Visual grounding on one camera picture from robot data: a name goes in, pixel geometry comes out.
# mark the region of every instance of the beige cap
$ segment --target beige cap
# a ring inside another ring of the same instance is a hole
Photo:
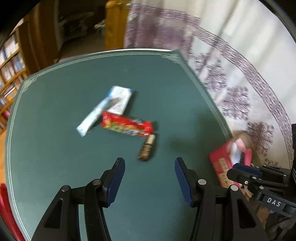
[[[154,142],[154,140],[155,140],[155,137],[156,137],[156,136],[155,136],[154,134],[150,134],[150,135],[147,137],[145,143],[153,144],[153,142]]]

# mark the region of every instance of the blue gripper pad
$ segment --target blue gripper pad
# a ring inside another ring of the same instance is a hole
[[[104,182],[104,186],[107,187],[106,204],[108,207],[115,200],[125,169],[124,159],[121,157],[117,158]]]
[[[249,167],[249,166],[246,166],[241,163],[236,163],[233,165],[232,168],[239,170],[239,171],[247,172],[247,173],[254,175],[254,176],[258,176],[259,178],[262,177],[262,172],[256,167]]]
[[[175,173],[184,197],[185,202],[188,203],[190,207],[193,206],[192,190],[196,189],[196,184],[193,181],[189,170],[187,169],[183,159],[178,157],[175,160]]]

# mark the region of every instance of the table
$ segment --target table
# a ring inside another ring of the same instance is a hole
[[[156,121],[154,157],[137,160],[144,137],[76,127],[113,85],[134,89],[126,116]],[[230,137],[219,110],[178,51],[122,50],[78,57],[28,77],[8,125],[6,176],[15,219],[30,240],[62,185],[84,186],[117,159],[126,171],[115,202],[104,209],[112,240],[188,240],[189,208],[174,172],[182,157],[200,178],[218,184],[209,153]],[[79,207],[80,221],[83,208]],[[86,240],[81,225],[81,240]]]

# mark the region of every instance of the bottle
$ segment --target bottle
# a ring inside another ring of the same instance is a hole
[[[154,134],[150,134],[149,136],[147,136],[146,141],[143,144],[142,149],[138,155],[139,160],[147,161],[149,159],[150,151],[152,149],[155,137],[156,136]]]

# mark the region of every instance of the curtain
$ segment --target curtain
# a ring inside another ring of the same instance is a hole
[[[134,0],[125,48],[179,49],[262,164],[291,168],[296,44],[258,0]]]

